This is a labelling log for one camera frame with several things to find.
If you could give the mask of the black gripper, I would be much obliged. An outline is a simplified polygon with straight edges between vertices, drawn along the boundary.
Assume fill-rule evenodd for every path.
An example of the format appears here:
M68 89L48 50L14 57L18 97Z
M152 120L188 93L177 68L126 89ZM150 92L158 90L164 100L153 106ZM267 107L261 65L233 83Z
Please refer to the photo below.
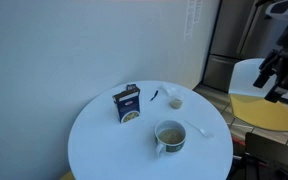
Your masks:
M288 92L288 25L277 40L280 50L273 49L259 66L260 74L253 83L262 88L272 75L276 76L274 86L265 96L265 100L276 103Z

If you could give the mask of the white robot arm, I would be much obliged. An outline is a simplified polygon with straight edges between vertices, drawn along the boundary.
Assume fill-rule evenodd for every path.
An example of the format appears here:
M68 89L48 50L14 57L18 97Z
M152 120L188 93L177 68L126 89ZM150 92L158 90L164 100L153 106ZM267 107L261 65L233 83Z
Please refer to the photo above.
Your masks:
M288 21L288 0L279 0L270 4L265 13L275 19ZM259 66L260 74L253 85L262 88L272 75L275 82L264 99L276 103L288 93L288 25L278 38L276 44L280 50L273 49Z

